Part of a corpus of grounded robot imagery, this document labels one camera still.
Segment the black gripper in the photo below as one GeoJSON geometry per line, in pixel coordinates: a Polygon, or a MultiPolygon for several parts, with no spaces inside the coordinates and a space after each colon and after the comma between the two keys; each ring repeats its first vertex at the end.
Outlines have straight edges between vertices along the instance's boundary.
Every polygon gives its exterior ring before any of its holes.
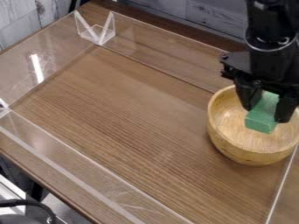
{"type": "Polygon", "coordinates": [[[299,107],[299,0],[246,0],[245,52],[222,56],[222,75],[235,79],[238,98],[250,111],[265,86],[279,95],[275,121],[289,123],[299,107]]]}

